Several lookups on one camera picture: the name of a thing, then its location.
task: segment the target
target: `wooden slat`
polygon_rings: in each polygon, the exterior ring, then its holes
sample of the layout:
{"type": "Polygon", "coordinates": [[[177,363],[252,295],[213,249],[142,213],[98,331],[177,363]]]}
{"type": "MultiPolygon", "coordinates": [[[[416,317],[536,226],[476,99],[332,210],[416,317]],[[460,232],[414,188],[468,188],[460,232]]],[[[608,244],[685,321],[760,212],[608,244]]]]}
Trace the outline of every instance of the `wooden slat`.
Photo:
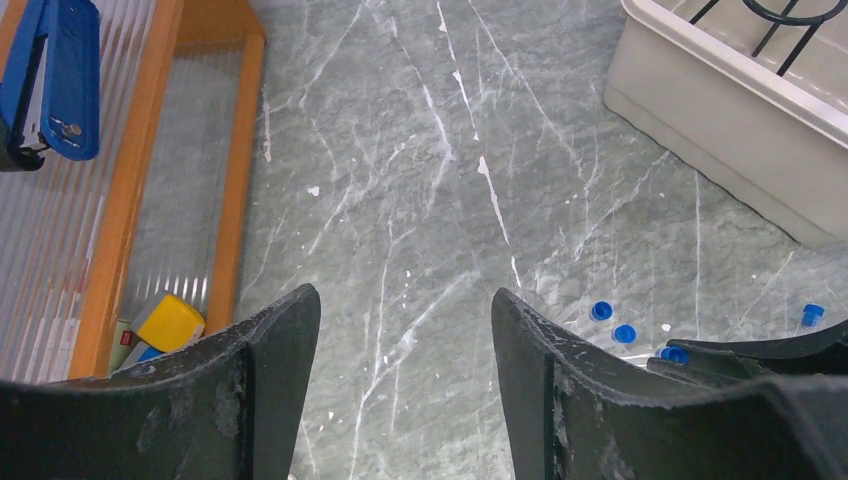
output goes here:
{"type": "Polygon", "coordinates": [[[257,34],[264,40],[262,24],[247,0],[185,0],[177,45],[220,44],[257,34]]]}
{"type": "Polygon", "coordinates": [[[183,5],[183,0],[156,3],[89,270],[70,378],[107,373],[183,5]]]}
{"type": "Polygon", "coordinates": [[[206,319],[207,335],[227,327],[232,321],[264,55],[265,37],[260,33],[248,35],[244,41],[239,96],[236,101],[221,222],[218,227],[215,268],[212,274],[209,314],[206,319]]]}
{"type": "Polygon", "coordinates": [[[21,15],[24,14],[27,0],[9,0],[3,20],[0,21],[0,77],[6,71],[6,61],[9,59],[9,50],[12,48],[12,40],[15,31],[21,23],[21,15]]]}

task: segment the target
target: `textured black surface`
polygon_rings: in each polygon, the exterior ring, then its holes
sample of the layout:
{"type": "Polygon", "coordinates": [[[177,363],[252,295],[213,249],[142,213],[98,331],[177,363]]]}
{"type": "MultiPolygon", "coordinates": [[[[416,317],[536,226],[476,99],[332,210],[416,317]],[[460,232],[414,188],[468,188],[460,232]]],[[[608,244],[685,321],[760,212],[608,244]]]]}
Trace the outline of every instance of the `textured black surface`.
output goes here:
{"type": "Polygon", "coordinates": [[[320,316],[305,285],[106,379],[0,383],[0,478],[285,478],[320,316]]]}
{"type": "MultiPolygon", "coordinates": [[[[845,377],[778,376],[760,365],[752,345],[742,346],[749,355],[740,360],[703,343],[698,368],[660,361],[652,363],[664,374],[653,373],[549,322],[503,289],[493,301],[492,327],[518,480],[848,478],[845,377]],[[527,379],[546,380],[527,388],[527,379]]],[[[836,358],[829,355],[844,338],[839,328],[799,340],[819,348],[791,351],[836,358]]]]}

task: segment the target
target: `white plastic container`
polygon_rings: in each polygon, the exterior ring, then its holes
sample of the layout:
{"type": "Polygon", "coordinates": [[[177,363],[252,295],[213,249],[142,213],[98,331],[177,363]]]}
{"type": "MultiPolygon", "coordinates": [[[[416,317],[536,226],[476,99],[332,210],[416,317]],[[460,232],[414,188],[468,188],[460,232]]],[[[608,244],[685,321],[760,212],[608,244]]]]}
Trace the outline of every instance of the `white plastic container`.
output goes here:
{"type": "MultiPolygon", "coordinates": [[[[780,12],[784,0],[759,0],[780,12]]],[[[806,28],[771,24],[741,0],[622,0],[627,22],[604,100],[796,240],[848,240],[848,9],[779,77],[806,28]]],[[[793,16],[833,7],[805,0],[793,16]]]]}

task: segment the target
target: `gray marble surface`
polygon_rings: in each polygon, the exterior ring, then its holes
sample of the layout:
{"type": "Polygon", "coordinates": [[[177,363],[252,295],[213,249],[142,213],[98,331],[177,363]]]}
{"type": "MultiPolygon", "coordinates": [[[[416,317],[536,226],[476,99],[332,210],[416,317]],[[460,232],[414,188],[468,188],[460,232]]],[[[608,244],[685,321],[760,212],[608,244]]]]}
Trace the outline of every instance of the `gray marble surface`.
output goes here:
{"type": "Polygon", "coordinates": [[[321,337],[300,479],[511,478],[489,324],[505,286],[644,364],[672,337],[845,318],[813,251],[608,112],[616,0],[317,1],[263,12],[245,317],[304,282],[321,337]],[[597,300],[616,308],[596,324],[597,300]],[[613,325],[639,332],[627,347],[613,325]]]}

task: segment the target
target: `small blue object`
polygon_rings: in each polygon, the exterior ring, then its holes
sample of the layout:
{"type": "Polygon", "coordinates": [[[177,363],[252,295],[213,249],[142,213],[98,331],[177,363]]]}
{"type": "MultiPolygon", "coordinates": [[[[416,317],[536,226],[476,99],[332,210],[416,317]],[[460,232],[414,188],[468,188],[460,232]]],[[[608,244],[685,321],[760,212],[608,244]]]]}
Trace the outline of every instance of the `small blue object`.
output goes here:
{"type": "Polygon", "coordinates": [[[636,340],[636,329],[630,325],[619,325],[612,331],[612,339],[618,343],[633,343],[636,340]]]}
{"type": "Polygon", "coordinates": [[[804,316],[801,317],[801,324],[805,327],[815,327],[821,321],[823,315],[824,308],[814,303],[808,303],[804,307],[804,316]]]}
{"type": "Polygon", "coordinates": [[[686,365],[689,361],[689,354],[686,353],[686,350],[683,350],[680,347],[663,347],[659,352],[657,352],[657,356],[663,360],[679,363],[681,365],[686,365]]]}
{"type": "Polygon", "coordinates": [[[612,317],[612,305],[601,301],[592,306],[592,318],[598,322],[609,320],[612,317]]]}
{"type": "Polygon", "coordinates": [[[156,358],[159,355],[162,355],[162,352],[156,350],[153,347],[148,347],[147,350],[145,350],[144,353],[142,353],[141,356],[138,357],[138,363],[141,363],[145,360],[150,360],[152,358],[156,358]]]}

